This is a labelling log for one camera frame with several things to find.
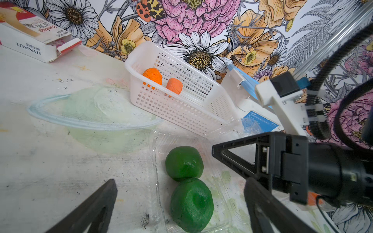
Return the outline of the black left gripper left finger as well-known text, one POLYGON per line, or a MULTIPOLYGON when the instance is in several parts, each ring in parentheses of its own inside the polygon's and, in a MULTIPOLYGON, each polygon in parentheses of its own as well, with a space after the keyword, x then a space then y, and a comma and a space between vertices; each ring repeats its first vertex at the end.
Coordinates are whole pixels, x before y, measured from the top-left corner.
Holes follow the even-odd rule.
POLYGON ((106 181, 98 190, 70 214, 50 228, 48 233, 106 233, 109 228, 118 194, 114 179, 106 181))

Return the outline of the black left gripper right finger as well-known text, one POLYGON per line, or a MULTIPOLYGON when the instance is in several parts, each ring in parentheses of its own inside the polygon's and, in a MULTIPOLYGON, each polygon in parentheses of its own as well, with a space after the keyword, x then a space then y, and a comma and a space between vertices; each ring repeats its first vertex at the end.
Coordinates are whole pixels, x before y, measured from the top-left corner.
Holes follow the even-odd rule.
POLYGON ((272 225, 281 233, 315 232, 253 178, 246 180, 244 197, 254 233, 272 233, 272 225))

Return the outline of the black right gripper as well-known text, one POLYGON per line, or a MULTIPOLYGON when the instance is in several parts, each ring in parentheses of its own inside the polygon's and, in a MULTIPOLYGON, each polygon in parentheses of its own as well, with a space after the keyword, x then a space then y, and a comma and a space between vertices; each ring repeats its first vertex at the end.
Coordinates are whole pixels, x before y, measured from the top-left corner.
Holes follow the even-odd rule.
POLYGON ((300 204, 313 192, 331 205, 373 205, 371 151, 269 132, 213 145, 212 156, 243 178, 254 178, 269 191, 289 193, 300 204))

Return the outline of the clear clamshell with green fruit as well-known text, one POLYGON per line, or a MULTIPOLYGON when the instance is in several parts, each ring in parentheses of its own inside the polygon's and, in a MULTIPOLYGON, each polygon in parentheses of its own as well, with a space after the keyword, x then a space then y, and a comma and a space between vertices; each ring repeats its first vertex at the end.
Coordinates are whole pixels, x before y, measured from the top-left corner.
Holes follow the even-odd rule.
POLYGON ((157 194, 167 233, 250 233, 238 181, 198 136, 160 133, 154 141, 157 194))

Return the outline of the orange toy fruit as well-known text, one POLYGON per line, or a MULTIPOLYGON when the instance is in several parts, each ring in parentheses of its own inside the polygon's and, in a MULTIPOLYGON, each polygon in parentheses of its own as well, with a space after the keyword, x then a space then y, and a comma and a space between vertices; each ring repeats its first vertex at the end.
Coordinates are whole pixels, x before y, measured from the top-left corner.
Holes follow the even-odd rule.
POLYGON ((181 94, 182 89, 183 89, 183 84, 179 79, 176 78, 170 78, 168 80, 168 83, 166 85, 166 88, 178 95, 181 94))
POLYGON ((143 72, 143 76, 150 79, 151 81, 162 85, 163 83, 163 76, 156 68, 149 68, 143 72))
POLYGON ((314 206, 317 206, 317 204, 319 204, 319 205, 324 204, 323 200, 316 201, 317 196, 318 196, 318 194, 316 194, 316 193, 308 192, 308 206, 314 207, 314 206))

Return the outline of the green toy fruit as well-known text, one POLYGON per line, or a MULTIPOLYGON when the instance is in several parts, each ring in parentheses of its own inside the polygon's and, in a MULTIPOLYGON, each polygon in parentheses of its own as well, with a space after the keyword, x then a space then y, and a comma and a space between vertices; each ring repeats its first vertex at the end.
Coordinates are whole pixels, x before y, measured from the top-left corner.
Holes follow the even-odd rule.
POLYGON ((165 159, 167 174, 179 182, 187 178, 200 178, 204 163, 199 151, 190 146, 173 148, 165 159))
POLYGON ((214 212, 211 191, 197 178, 180 182, 170 201, 170 216, 187 233, 199 233, 210 222, 214 212))

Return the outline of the blue lidded storage box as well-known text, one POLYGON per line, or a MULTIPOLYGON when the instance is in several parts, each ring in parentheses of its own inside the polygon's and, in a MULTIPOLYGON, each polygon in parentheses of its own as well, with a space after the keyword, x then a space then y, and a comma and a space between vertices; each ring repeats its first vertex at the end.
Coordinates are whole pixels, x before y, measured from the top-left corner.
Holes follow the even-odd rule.
POLYGON ((227 73, 221 86, 227 91, 235 105, 239 118, 255 123, 261 132, 285 132, 272 107, 262 107, 254 92, 258 81, 241 71, 236 66, 227 66, 227 73))

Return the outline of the white perforated plastic basket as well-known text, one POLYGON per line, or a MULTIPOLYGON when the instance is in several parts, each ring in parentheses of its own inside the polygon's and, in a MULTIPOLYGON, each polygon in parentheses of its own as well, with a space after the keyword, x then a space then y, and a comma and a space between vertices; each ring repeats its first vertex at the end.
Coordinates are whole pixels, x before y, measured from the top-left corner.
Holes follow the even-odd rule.
POLYGON ((153 42, 135 48, 125 67, 130 73, 132 104, 186 130, 204 136, 239 119, 220 84, 153 42), (143 76, 149 68, 159 70, 162 85, 143 76), (180 95, 166 88, 170 78, 182 82, 180 95))

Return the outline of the red and white carton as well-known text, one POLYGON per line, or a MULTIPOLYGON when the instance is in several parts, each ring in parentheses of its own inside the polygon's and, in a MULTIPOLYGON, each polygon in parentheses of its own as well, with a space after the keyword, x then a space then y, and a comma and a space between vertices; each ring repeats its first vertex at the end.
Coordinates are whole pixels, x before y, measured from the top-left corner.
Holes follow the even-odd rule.
POLYGON ((81 44, 66 30, 11 2, 1 2, 1 45, 50 63, 81 44))

